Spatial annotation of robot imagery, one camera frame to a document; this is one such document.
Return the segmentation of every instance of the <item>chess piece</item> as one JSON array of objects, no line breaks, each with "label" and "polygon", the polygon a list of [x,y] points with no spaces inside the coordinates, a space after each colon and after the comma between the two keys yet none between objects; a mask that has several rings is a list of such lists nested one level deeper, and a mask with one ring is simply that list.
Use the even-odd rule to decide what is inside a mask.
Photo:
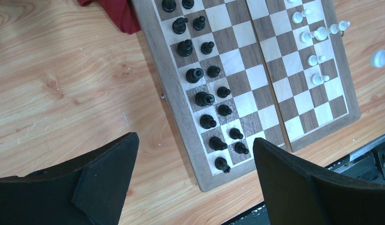
[{"label": "chess piece", "polygon": [[230,94],[231,94],[231,90],[226,87],[220,87],[219,89],[217,89],[217,95],[220,98],[226,98]]},{"label": "chess piece", "polygon": [[167,13],[173,12],[176,9],[176,0],[162,0],[162,8]]},{"label": "chess piece", "polygon": [[376,68],[380,68],[380,67],[384,66],[385,65],[385,50],[375,51],[370,58],[370,64]]},{"label": "chess piece", "polygon": [[205,42],[201,46],[201,52],[205,55],[210,54],[213,51],[214,42]]},{"label": "chess piece", "polygon": [[229,173],[231,172],[230,166],[227,164],[227,160],[219,157],[214,161],[214,166],[218,169],[221,170],[223,173]]},{"label": "chess piece", "polygon": [[199,124],[205,129],[215,128],[217,126],[217,122],[211,115],[203,115],[199,119]]},{"label": "chess piece", "polygon": [[214,96],[206,92],[199,92],[195,95],[195,103],[198,106],[207,106],[214,103]]},{"label": "chess piece", "polygon": [[221,116],[228,116],[232,114],[232,110],[227,105],[220,105],[218,110]]},{"label": "chess piece", "polygon": [[311,77],[311,82],[315,85],[319,85],[319,84],[322,84],[323,82],[326,82],[326,81],[329,81],[330,80],[330,77],[325,75],[325,76],[321,76],[319,74],[314,74],[312,77]]},{"label": "chess piece", "polygon": [[216,78],[221,72],[220,67],[211,66],[207,69],[207,75],[211,78]]},{"label": "chess piece", "polygon": [[194,7],[195,1],[194,0],[182,0],[182,6],[184,9],[192,9]]},{"label": "chess piece", "polygon": [[206,18],[202,15],[198,18],[196,18],[194,20],[194,22],[192,23],[194,29],[196,30],[203,30],[204,27],[205,27],[205,21],[206,21]]},{"label": "chess piece", "polygon": [[325,60],[326,60],[326,57],[324,55],[321,55],[319,57],[317,57],[316,55],[311,55],[308,57],[307,62],[308,62],[308,65],[313,67],[321,62],[325,62]]},{"label": "chess piece", "polygon": [[236,139],[239,139],[239,140],[242,140],[243,139],[243,134],[240,132],[239,129],[236,129],[236,128],[232,128],[230,130],[230,137],[234,140]]},{"label": "chess piece", "polygon": [[323,41],[328,37],[329,34],[337,34],[340,31],[345,31],[350,25],[351,22],[340,21],[339,24],[332,24],[330,28],[320,27],[317,29],[319,34],[315,37],[315,39],[318,41]]},{"label": "chess piece", "polygon": [[237,142],[235,144],[234,150],[238,154],[245,154],[245,155],[249,154],[249,149],[247,149],[246,146],[241,142]]},{"label": "chess piece", "polygon": [[309,9],[303,10],[302,12],[295,12],[292,16],[292,21],[294,23],[301,23],[303,18],[308,16],[311,13]]},{"label": "chess piece", "polygon": [[172,28],[175,34],[182,34],[187,29],[188,18],[178,18],[173,22]]},{"label": "chess piece", "polygon": [[222,142],[222,140],[218,137],[212,137],[209,140],[209,146],[211,149],[215,151],[222,151],[228,148],[228,145]]},{"label": "chess piece", "polygon": [[191,55],[193,50],[194,49],[192,47],[192,41],[189,39],[185,41],[181,41],[177,45],[177,53],[182,57],[187,57]]},{"label": "chess piece", "polygon": [[196,83],[204,76],[204,71],[201,68],[190,69],[185,74],[185,78],[190,83]]},{"label": "chess piece", "polygon": [[308,32],[308,31],[305,31],[303,33],[300,34],[300,41],[303,42],[303,43],[307,43],[309,42],[312,38],[315,38],[316,36],[319,35],[319,32],[318,31],[313,31],[313,32]]}]

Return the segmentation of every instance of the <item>wood grain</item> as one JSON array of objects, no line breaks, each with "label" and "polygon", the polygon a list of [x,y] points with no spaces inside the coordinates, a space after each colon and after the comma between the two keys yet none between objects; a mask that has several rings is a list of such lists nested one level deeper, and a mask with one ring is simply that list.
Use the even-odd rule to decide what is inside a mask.
[{"label": "wood grain", "polygon": [[[385,67],[369,64],[385,49],[385,1],[334,2],[338,19],[352,22],[343,42],[362,116],[297,152],[322,166],[385,133]],[[120,224],[218,225],[261,202],[256,172],[199,190],[161,93],[144,35],[120,33],[97,4],[0,1],[0,177],[136,131],[140,148]]]}]

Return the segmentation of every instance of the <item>folding chessboard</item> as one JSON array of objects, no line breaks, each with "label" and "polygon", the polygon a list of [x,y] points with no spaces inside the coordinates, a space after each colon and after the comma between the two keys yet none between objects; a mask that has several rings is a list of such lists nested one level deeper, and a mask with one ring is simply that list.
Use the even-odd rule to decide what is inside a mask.
[{"label": "folding chessboard", "polygon": [[[249,150],[257,137],[297,151],[329,135],[360,117],[360,111],[341,40],[332,35],[324,41],[302,43],[303,31],[314,31],[337,23],[332,1],[297,0],[195,0],[185,9],[181,0],[171,12],[162,8],[162,0],[134,0],[140,24],[146,35],[166,98],[178,126],[189,159],[202,191],[211,190],[255,169],[253,155],[238,154],[237,142]],[[302,23],[291,21],[294,12],[310,9]],[[206,26],[195,30],[192,21],[205,16]],[[189,19],[187,30],[177,35],[173,22]],[[177,45],[192,40],[188,57],[177,53]],[[215,43],[212,53],[200,51],[204,42]],[[311,67],[310,55],[326,57]],[[189,69],[220,67],[215,77],[204,75],[197,83],[186,80]],[[313,74],[328,75],[330,81],[313,85]],[[231,95],[217,96],[219,87]],[[215,96],[213,105],[198,106],[195,95],[204,91]],[[233,113],[221,116],[220,105]],[[204,129],[199,120],[210,115],[216,127]],[[230,138],[237,128],[243,139]],[[218,137],[227,144],[225,150],[213,150],[209,140]],[[214,161],[222,157],[231,167],[223,173]]]}]

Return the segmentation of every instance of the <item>white square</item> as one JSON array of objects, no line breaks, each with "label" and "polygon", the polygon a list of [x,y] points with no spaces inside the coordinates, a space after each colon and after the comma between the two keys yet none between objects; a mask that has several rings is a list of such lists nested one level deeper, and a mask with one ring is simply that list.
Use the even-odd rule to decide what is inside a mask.
[{"label": "white square", "polygon": [[223,77],[221,79],[210,82],[206,86],[209,89],[209,94],[212,94],[214,96],[214,104],[213,105],[220,103],[220,102],[224,102],[224,101],[232,98],[232,94],[228,95],[226,98],[220,98],[217,96],[217,90],[220,87],[226,87],[229,89],[229,84],[228,84],[228,80],[226,77]]},{"label": "white square", "polygon": [[312,24],[325,19],[324,9],[322,8],[321,0],[315,0],[308,3],[305,3],[304,9],[311,10],[309,16],[307,16],[308,24]]},{"label": "white square", "polygon": [[203,115],[206,115],[206,114],[211,115],[213,117],[213,119],[217,122],[216,128],[220,126],[219,118],[217,117],[217,113],[216,113],[216,109],[214,108],[214,106],[210,106],[210,107],[204,108],[202,110],[199,110],[198,112],[194,112],[195,126],[198,128],[199,133],[204,133],[208,130],[214,129],[214,127],[210,128],[210,129],[205,129],[199,123],[199,120],[201,119],[201,117]]},{"label": "white square", "polygon": [[304,71],[304,76],[305,76],[305,80],[307,82],[308,89],[312,89],[314,87],[317,87],[317,85],[313,84],[311,81],[311,77],[314,74],[319,74],[322,76],[322,72],[321,72],[319,65],[310,67]]},{"label": "white square", "polygon": [[195,12],[198,12],[198,11],[201,11],[201,10],[204,10],[204,4],[203,4],[203,0],[195,0],[195,3],[194,3],[194,6],[191,8],[191,9],[186,9],[182,6],[182,0],[179,0],[179,4],[181,6],[181,9],[182,9],[182,13],[184,15],[187,15],[187,14],[190,14],[190,13],[195,13]]},{"label": "white square", "polygon": [[250,88],[252,90],[268,85],[267,75],[262,64],[247,69],[246,74],[248,75]]},{"label": "white square", "polygon": [[321,41],[315,44],[314,48],[315,48],[315,52],[317,53],[317,56],[323,55],[326,57],[325,61],[334,59],[333,46],[329,38],[325,41]]},{"label": "white square", "polygon": [[292,30],[290,18],[286,10],[270,15],[272,26],[274,27],[275,35],[284,34]]},{"label": "white square", "polygon": [[226,76],[236,74],[245,69],[239,49],[221,54],[220,59]]},{"label": "white square", "polygon": [[314,109],[314,104],[312,103],[312,98],[309,90],[294,96],[294,102],[296,102],[296,107],[299,115],[306,113],[311,109]]},{"label": "white square", "polygon": [[183,90],[189,90],[192,88],[196,88],[196,87],[199,87],[199,86],[206,83],[206,80],[203,77],[196,83],[190,83],[185,78],[185,75],[187,74],[188,70],[196,69],[196,68],[200,68],[200,67],[201,67],[201,64],[199,62],[196,62],[193,64],[186,65],[184,67],[178,68],[177,73],[179,75],[180,83],[181,83]]},{"label": "white square", "polygon": [[336,77],[331,79],[330,81],[325,82],[325,89],[329,101],[344,94],[343,85],[341,84],[340,77]]},{"label": "white square", "polygon": [[213,176],[223,173],[221,170],[217,169],[216,166],[214,165],[214,162],[219,157],[222,157],[222,158],[226,159],[227,160],[227,164],[231,168],[234,167],[234,165],[232,164],[232,159],[231,159],[231,156],[230,156],[228,150],[211,152],[210,154],[207,154],[207,161],[209,162],[209,167],[210,167],[210,170],[211,170],[211,174]]},{"label": "white square", "polygon": [[261,132],[259,132],[257,134],[254,134],[254,135],[246,138],[246,142],[248,143],[248,149],[249,149],[251,155],[253,155],[253,143],[254,143],[254,140],[256,138],[259,138],[259,137],[262,137],[262,138],[265,139],[264,131],[261,131]]},{"label": "white square", "polygon": [[212,32],[232,26],[227,6],[225,4],[207,8],[206,14]]},{"label": "white square", "polygon": [[267,108],[258,111],[258,116],[260,118],[261,126],[263,130],[272,128],[279,124],[277,110],[275,105],[271,105]]},{"label": "white square", "polygon": [[287,131],[287,135],[289,136],[290,142],[304,135],[302,122],[300,121],[299,116],[296,116],[293,119],[286,121],[285,127]]},{"label": "white square", "polygon": [[236,42],[240,48],[256,42],[256,36],[250,21],[240,23],[232,27],[236,37]]},{"label": "white square", "polygon": [[303,71],[302,61],[299,52],[293,52],[282,57],[283,64],[285,64],[287,76],[295,75]]},{"label": "white square", "polygon": [[283,0],[285,2],[286,9],[290,9],[299,5],[302,5],[302,0],[296,0],[294,3],[290,3],[288,0]]},{"label": "white square", "polygon": [[329,102],[322,104],[314,109],[317,116],[318,125],[322,126],[333,120],[332,111],[330,109]]},{"label": "white square", "polygon": [[256,101],[251,91],[234,97],[234,102],[239,117],[244,117],[257,111]]},{"label": "white square", "polygon": [[[203,54],[201,52],[202,44],[205,42],[211,42],[211,41],[214,42],[213,51],[208,55]],[[193,38],[192,44],[194,45],[194,50],[196,52],[196,55],[198,56],[199,61],[203,61],[203,60],[206,60],[208,58],[219,55],[219,51],[217,49],[216,42],[214,41],[213,33],[208,33],[208,34]]]},{"label": "white square", "polygon": [[276,37],[269,38],[260,42],[266,62],[276,60],[282,55],[280,54],[279,45]]},{"label": "white square", "polygon": [[187,30],[182,34],[175,34],[172,28],[173,22],[176,18],[165,20],[160,23],[163,31],[163,36],[165,36],[166,42],[168,45],[173,45],[179,43],[181,41],[185,41],[187,39],[191,39],[191,35],[189,34],[188,26]]},{"label": "white square", "polygon": [[221,126],[221,131],[223,132],[223,136],[224,136],[224,139],[225,139],[227,145],[231,145],[235,142],[240,141],[239,139],[234,140],[229,136],[229,132],[232,128],[238,129],[245,136],[245,134],[243,133],[243,130],[242,130],[241,122],[239,122],[239,119],[234,120],[234,121],[229,122],[229,123],[226,123],[223,126]]},{"label": "white square", "polygon": [[269,15],[265,0],[247,0],[252,20]]},{"label": "white square", "polygon": [[292,89],[290,87],[289,79],[284,78],[273,83],[275,95],[278,102],[283,102],[286,99],[293,97]]},{"label": "white square", "polygon": [[308,26],[300,27],[300,28],[293,30],[293,36],[294,36],[294,40],[296,41],[296,45],[297,45],[298,50],[301,50],[303,48],[306,48],[306,47],[313,45],[312,39],[309,40],[307,43],[303,43],[300,40],[300,35],[306,31],[310,32],[310,28]]}]

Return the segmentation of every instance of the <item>chessboard square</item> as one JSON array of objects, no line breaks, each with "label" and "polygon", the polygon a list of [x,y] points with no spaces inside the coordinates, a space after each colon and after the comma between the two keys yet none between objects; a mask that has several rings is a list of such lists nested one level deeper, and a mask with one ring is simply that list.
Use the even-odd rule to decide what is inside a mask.
[{"label": "chessboard square", "polygon": [[322,75],[328,75],[330,80],[339,77],[334,59],[319,64],[319,68],[321,69]]},{"label": "chessboard square", "polygon": [[269,85],[253,90],[253,96],[255,97],[258,110],[274,104]]},{"label": "chessboard square", "polygon": [[[320,27],[326,27],[326,25],[325,25],[325,20],[321,20],[321,21],[312,23],[312,24],[310,24],[308,27],[310,28],[310,31],[311,31],[311,32],[317,30],[317,29],[320,28]],[[320,43],[320,42],[322,42],[322,41],[318,41],[317,39],[313,38],[313,39],[312,39],[312,42],[313,42],[314,44],[318,44],[318,43]]]},{"label": "chessboard square", "polygon": [[329,105],[334,119],[347,113],[344,96],[340,96],[338,98],[333,99],[332,101],[329,101]]},{"label": "chessboard square", "polygon": [[[209,69],[209,67],[211,66],[217,66],[220,68],[220,73],[217,77],[209,77],[207,76],[207,70]],[[206,83],[210,83],[210,82],[213,82],[213,81],[216,81],[218,79],[221,79],[221,78],[224,78],[226,77],[226,74],[224,73],[224,67],[223,67],[223,64],[221,63],[221,59],[220,59],[220,56],[219,55],[216,55],[214,57],[211,57],[209,59],[206,59],[206,60],[203,60],[203,61],[200,61],[200,68],[205,72],[205,76],[204,76],[204,80],[206,80]]]},{"label": "chessboard square", "polygon": [[282,58],[267,63],[268,72],[270,73],[271,82],[277,82],[287,78],[285,65]]},{"label": "chessboard square", "polygon": [[230,15],[225,4],[207,8],[206,13],[212,31],[218,31],[232,26]]},{"label": "chessboard square", "polygon": [[193,63],[191,65],[187,65],[187,66],[178,68],[177,74],[179,76],[179,80],[180,80],[180,83],[181,83],[183,90],[189,90],[189,89],[196,88],[196,87],[199,87],[201,85],[206,84],[206,80],[203,78],[199,79],[199,81],[196,83],[190,83],[186,79],[187,71],[189,71],[190,69],[195,69],[195,68],[200,68],[200,67],[201,67],[201,65],[199,64],[199,62],[196,62],[196,63]]},{"label": "chessboard square", "polygon": [[265,0],[265,2],[267,3],[270,15],[286,9],[285,3],[282,0]]},{"label": "chessboard square", "polygon": [[286,121],[285,127],[290,142],[304,135],[304,130],[299,116],[296,116],[293,119]]},{"label": "chessboard square", "polygon": [[171,13],[165,12],[163,10],[162,0],[155,0],[155,5],[156,5],[156,8],[158,10],[158,14],[159,14],[161,21],[165,21],[168,19],[177,18],[179,16],[182,16],[181,4],[176,4],[176,9]]},{"label": "chessboard square", "polygon": [[187,27],[187,30],[182,34],[177,35],[174,33],[172,25],[175,20],[176,20],[175,18],[172,18],[170,20],[166,20],[160,23],[163,31],[163,36],[165,36],[165,39],[168,45],[173,45],[181,41],[191,39],[191,35],[189,33],[188,27]]},{"label": "chessboard square", "polygon": [[276,37],[269,38],[260,42],[266,62],[282,57]]},{"label": "chessboard square", "polygon": [[285,64],[287,76],[295,75],[303,71],[302,61],[300,59],[299,52],[294,52],[282,57]]},{"label": "chessboard square", "polygon": [[310,94],[312,98],[312,103],[314,103],[314,107],[318,107],[322,104],[329,102],[324,84],[310,89]]},{"label": "chessboard square", "polygon": [[208,90],[209,90],[209,94],[212,94],[214,96],[214,105],[217,104],[217,103],[221,103],[221,102],[224,102],[226,100],[229,100],[232,98],[232,94],[228,95],[226,98],[220,98],[218,95],[217,95],[217,90],[220,88],[220,87],[226,87],[228,89],[230,89],[229,87],[229,84],[228,84],[228,80],[226,77],[223,77],[221,79],[218,79],[218,80],[215,80],[213,82],[209,82],[206,84]]},{"label": "chessboard square", "polygon": [[226,4],[231,24],[237,25],[250,21],[250,13],[245,0],[235,0]]},{"label": "chessboard square", "polygon": [[304,3],[304,9],[311,10],[311,14],[307,16],[308,24],[312,24],[325,19],[324,10],[322,8],[321,0],[314,0],[308,3]]},{"label": "chessboard square", "polygon": [[293,3],[290,3],[288,0],[283,0],[283,2],[285,3],[286,9],[293,8],[296,6],[301,6],[303,4],[302,0],[296,0]]},{"label": "chessboard square", "polygon": [[174,61],[176,62],[177,68],[181,68],[186,65],[190,65],[199,61],[198,56],[196,55],[196,49],[192,51],[191,55],[187,57],[182,57],[177,53],[177,46],[178,46],[178,43],[170,46],[170,48],[172,49]]},{"label": "chessboard square", "polygon": [[223,132],[221,131],[221,127],[216,127],[214,129],[208,130],[208,131],[202,133],[201,136],[202,136],[202,141],[204,142],[204,146],[206,148],[207,154],[214,152],[214,150],[211,149],[210,145],[209,145],[209,141],[212,137],[218,137],[223,142],[225,142],[225,138],[223,136]]},{"label": "chessboard square", "polygon": [[282,102],[286,99],[293,97],[292,89],[290,87],[288,78],[284,78],[280,81],[277,81],[272,85],[274,87],[275,95],[277,97],[278,102]]},{"label": "chessboard square", "polygon": [[252,20],[269,15],[265,0],[247,0]]},{"label": "chessboard square", "polygon": [[298,95],[308,90],[307,81],[305,79],[303,71],[288,77],[288,79],[289,79],[290,87],[292,88],[293,95]]},{"label": "chessboard square", "polygon": [[207,162],[209,163],[209,167],[210,167],[210,171],[211,171],[212,176],[223,174],[223,171],[217,169],[215,164],[214,164],[216,159],[219,158],[219,157],[224,158],[227,161],[228,165],[231,168],[233,167],[232,159],[231,159],[231,156],[229,154],[229,151],[227,151],[227,150],[224,150],[224,151],[213,151],[210,154],[207,154],[207,156],[206,156]]},{"label": "chessboard square", "polygon": [[194,13],[190,13],[190,14],[185,15],[185,18],[188,18],[187,27],[188,27],[188,30],[189,30],[192,38],[196,38],[196,37],[199,37],[201,35],[205,35],[205,34],[211,33],[211,27],[210,27],[210,24],[208,22],[205,23],[205,28],[203,28],[203,30],[196,30],[194,28],[194,26],[193,26],[194,20],[196,18],[202,16],[202,15],[205,18],[207,18],[207,14],[206,14],[205,10],[201,10],[201,11],[198,11],[198,12],[194,12]]},{"label": "chessboard square", "polygon": [[316,107],[315,114],[317,115],[318,125],[322,126],[333,120],[332,111],[330,109],[329,102]]},{"label": "chessboard square", "polygon": [[[246,142],[246,139],[243,139],[243,140],[240,140],[238,141],[242,144],[244,144],[246,146],[246,148],[249,149],[248,147],[248,143]],[[235,149],[235,145],[236,143],[233,143],[231,145],[228,146],[228,151],[230,153],[230,156],[231,156],[231,159],[232,159],[232,164],[235,166],[237,164],[241,164],[241,163],[244,163],[244,161],[252,158],[252,155],[253,155],[253,151],[252,149],[249,149],[249,153],[248,154],[238,154],[234,149]]]},{"label": "chessboard square", "polygon": [[251,44],[239,49],[245,69],[262,64],[260,50],[257,44]]},{"label": "chessboard square", "polygon": [[253,21],[253,25],[256,29],[256,34],[259,41],[264,41],[275,37],[274,27],[272,26],[271,18],[269,15],[255,19]]},{"label": "chessboard square", "polygon": [[260,117],[263,130],[267,130],[279,124],[278,113],[275,109],[275,105],[259,110],[258,116]]},{"label": "chessboard square", "polygon": [[259,137],[266,139],[266,136],[265,136],[264,131],[261,131],[261,132],[259,132],[259,133],[257,133],[257,134],[254,134],[254,135],[252,135],[252,136],[246,138],[246,142],[248,143],[248,149],[249,149],[251,152],[252,152],[252,149],[253,149],[253,143],[254,143],[254,140],[255,140],[256,138],[259,138]]},{"label": "chessboard square", "polygon": [[281,35],[292,31],[292,26],[289,23],[290,18],[287,15],[286,10],[271,14],[270,18],[272,21],[272,26],[274,27],[275,35]]},{"label": "chessboard square", "polygon": [[300,27],[300,28],[297,28],[295,30],[293,30],[293,35],[294,35],[294,41],[296,42],[297,44],[297,49],[298,50],[301,50],[303,48],[306,48],[306,47],[309,47],[311,45],[313,45],[312,43],[312,39],[310,39],[307,43],[303,43],[301,40],[300,40],[300,35],[303,33],[303,32],[309,32],[310,31],[310,28],[308,26],[304,26],[304,27]]},{"label": "chessboard square", "polygon": [[322,76],[322,72],[321,72],[321,69],[319,68],[319,65],[316,65],[316,66],[313,66],[313,67],[310,67],[306,70],[304,70],[304,76],[305,76],[305,80],[307,82],[307,85],[308,85],[308,89],[312,89],[318,85],[316,84],[313,84],[311,82],[311,77],[315,74],[319,74]]},{"label": "chessboard square", "polygon": [[330,39],[327,39],[325,41],[321,41],[318,44],[314,45],[315,52],[317,53],[317,56],[325,56],[326,61],[334,59],[334,51],[332,42]]},{"label": "chessboard square", "polygon": [[264,130],[265,139],[272,144],[279,146],[285,143],[280,125]]},{"label": "chessboard square", "polygon": [[[210,54],[205,55],[201,52],[201,46],[203,43],[210,42],[210,41],[214,42],[213,50]],[[194,45],[194,49],[196,50],[195,52],[199,61],[219,55],[219,51],[217,50],[217,43],[214,41],[214,37],[212,33],[193,38],[192,44]]]},{"label": "chessboard square", "polygon": [[240,48],[256,43],[256,36],[250,21],[240,23],[232,28],[234,29],[236,42]]},{"label": "chessboard square", "polygon": [[263,131],[260,117],[258,116],[257,112],[241,117],[239,121],[241,123],[245,137],[249,137]]},{"label": "chessboard square", "polygon": [[340,77],[336,77],[330,81],[325,82],[325,89],[326,89],[326,93],[328,95],[329,101],[337,97],[340,97],[344,94]]},{"label": "chessboard square", "polygon": [[303,93],[293,96],[294,102],[296,102],[297,111],[299,115],[314,109],[314,104],[312,103],[310,92],[307,90]]},{"label": "chessboard square", "polygon": [[[222,116],[219,114],[220,105],[227,105],[232,110],[231,115]],[[214,106],[217,113],[217,118],[219,119],[220,125],[224,125],[226,123],[232,122],[239,118],[238,110],[236,109],[235,102],[233,98],[230,98],[226,101],[220,102]]]},{"label": "chessboard square", "polygon": [[297,45],[294,41],[293,31],[286,32],[277,36],[277,41],[282,56],[297,51]]},{"label": "chessboard square", "polygon": [[244,117],[257,111],[256,102],[251,91],[234,97],[234,102],[240,117]]},{"label": "chessboard square", "polygon": [[251,91],[249,79],[246,75],[246,71],[243,70],[239,73],[227,77],[228,84],[230,86],[230,90],[232,96],[236,97],[241,94],[244,94],[248,91]]},{"label": "chessboard square", "polygon": [[224,72],[226,73],[226,76],[236,74],[245,70],[239,49],[235,49],[230,52],[221,54],[220,58],[221,62],[223,63]]},{"label": "chessboard square", "polygon": [[314,46],[309,46],[299,50],[300,59],[302,60],[303,69],[308,69],[311,66],[308,64],[308,57],[316,55]]},{"label": "chessboard square", "polygon": [[268,85],[267,75],[262,64],[247,69],[246,74],[248,75],[250,88],[252,90]]},{"label": "chessboard square", "polygon": [[205,8],[211,8],[214,6],[225,4],[224,0],[210,0],[210,1],[203,0],[203,3]]},{"label": "chessboard square", "polygon": [[[178,3],[181,6],[182,6],[182,1],[183,0],[179,0],[179,3]],[[198,12],[198,11],[204,10],[205,7],[204,7],[203,1],[204,0],[194,0],[194,6],[191,9],[186,9],[184,7],[181,7],[183,14],[187,15],[187,14],[190,14],[190,13],[194,13],[194,12]]]},{"label": "chessboard square", "polygon": [[187,93],[187,97],[188,97],[188,100],[189,100],[189,104],[192,108],[192,112],[197,112],[197,111],[200,111],[204,108],[207,108],[207,107],[210,107],[210,105],[207,105],[207,106],[198,106],[195,102],[195,95],[199,92],[206,92],[206,93],[209,93],[209,89],[207,88],[206,84],[204,85],[201,85],[199,87],[196,87],[196,88],[193,88],[193,89],[189,89],[188,91],[186,91]]},{"label": "chessboard square", "polygon": [[209,130],[215,129],[215,127],[214,128],[210,128],[210,129],[205,129],[205,128],[203,128],[201,126],[201,124],[199,123],[199,120],[201,119],[201,117],[203,115],[210,115],[210,116],[212,116],[213,119],[217,122],[216,128],[220,127],[219,119],[217,117],[216,109],[214,108],[214,106],[210,106],[208,108],[205,108],[205,109],[202,109],[200,111],[194,112],[193,115],[194,115],[195,126],[198,129],[198,132],[200,134],[202,134],[204,132],[207,132]]},{"label": "chessboard square", "polygon": [[300,22],[300,23],[294,23],[293,20],[292,20],[293,14],[295,14],[296,12],[301,13],[302,11],[304,11],[303,5],[298,5],[298,6],[296,6],[296,7],[292,7],[292,8],[290,8],[290,9],[287,10],[287,15],[288,15],[289,18],[290,18],[290,25],[292,25],[292,29],[293,29],[293,30],[308,25],[308,22],[307,22],[307,18],[306,18],[306,17],[304,17],[304,18],[303,18],[303,21]]},{"label": "chessboard square", "polygon": [[319,127],[314,109],[300,115],[300,121],[302,122],[304,133],[308,133],[311,130]]},{"label": "chessboard square", "polygon": [[282,114],[282,118],[284,121],[288,121],[299,115],[299,112],[297,111],[296,102],[294,101],[293,97],[283,102],[280,102],[279,110]]},{"label": "chessboard square", "polygon": [[239,141],[239,139],[234,140],[230,137],[229,132],[232,128],[238,129],[245,136],[245,134],[243,133],[242,125],[239,122],[239,119],[234,120],[234,121],[229,122],[229,123],[226,123],[226,124],[221,126],[221,131],[223,132],[223,136],[224,136],[224,139],[225,139],[227,145],[231,145],[231,144]]},{"label": "chessboard square", "polygon": [[219,54],[227,53],[238,48],[238,42],[236,42],[234,29],[232,27],[213,32],[213,36]]}]

